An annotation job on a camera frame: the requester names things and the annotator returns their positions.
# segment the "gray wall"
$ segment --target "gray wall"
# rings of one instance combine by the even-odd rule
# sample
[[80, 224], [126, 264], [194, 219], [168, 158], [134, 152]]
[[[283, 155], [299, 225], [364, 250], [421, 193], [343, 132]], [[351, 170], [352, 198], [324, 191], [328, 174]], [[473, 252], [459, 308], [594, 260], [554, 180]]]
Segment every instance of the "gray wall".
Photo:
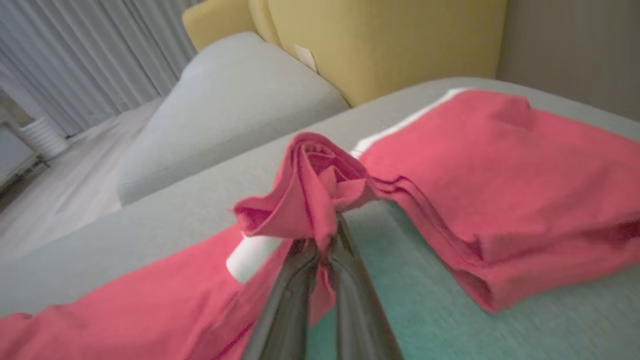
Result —
[[640, 0], [510, 0], [498, 78], [640, 120]]

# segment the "red fabric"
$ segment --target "red fabric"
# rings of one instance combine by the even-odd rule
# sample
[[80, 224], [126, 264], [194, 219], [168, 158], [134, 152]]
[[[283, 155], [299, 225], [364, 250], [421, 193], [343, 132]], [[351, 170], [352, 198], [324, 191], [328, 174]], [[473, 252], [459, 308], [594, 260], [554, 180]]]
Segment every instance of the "red fabric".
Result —
[[[498, 311], [640, 259], [640, 146], [525, 99], [465, 92], [357, 160], [320, 135], [294, 137], [274, 190], [237, 204], [247, 235], [314, 237], [335, 212], [400, 204], [455, 278]], [[35, 316], [0, 320], [2, 359], [238, 359], [286, 255], [242, 285], [225, 260], [238, 226]], [[320, 278], [312, 320], [333, 303]]]
[[360, 158], [456, 280], [496, 312], [640, 260], [640, 145], [468, 91]]

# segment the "white ribbed container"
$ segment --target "white ribbed container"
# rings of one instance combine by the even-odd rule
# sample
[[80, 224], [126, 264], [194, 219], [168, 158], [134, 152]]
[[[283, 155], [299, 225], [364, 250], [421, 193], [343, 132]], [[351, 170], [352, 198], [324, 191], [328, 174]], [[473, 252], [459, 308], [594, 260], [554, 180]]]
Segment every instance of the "white ribbed container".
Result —
[[39, 118], [21, 130], [47, 160], [55, 158], [69, 148], [67, 140], [51, 127], [45, 117]]

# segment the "floor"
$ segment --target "floor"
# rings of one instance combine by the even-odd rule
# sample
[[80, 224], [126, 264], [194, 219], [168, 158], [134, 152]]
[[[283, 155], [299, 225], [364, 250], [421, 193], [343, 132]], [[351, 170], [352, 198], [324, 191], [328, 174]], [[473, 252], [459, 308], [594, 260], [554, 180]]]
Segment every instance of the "floor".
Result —
[[0, 213], [0, 263], [120, 209], [118, 168], [161, 103], [157, 99], [73, 137], [70, 149]]

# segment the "curtain fold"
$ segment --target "curtain fold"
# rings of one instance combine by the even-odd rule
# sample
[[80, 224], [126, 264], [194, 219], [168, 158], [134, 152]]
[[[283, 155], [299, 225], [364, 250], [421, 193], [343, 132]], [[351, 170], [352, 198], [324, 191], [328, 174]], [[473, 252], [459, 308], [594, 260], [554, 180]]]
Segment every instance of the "curtain fold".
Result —
[[169, 94], [194, 0], [3, 0], [0, 61], [72, 135]]

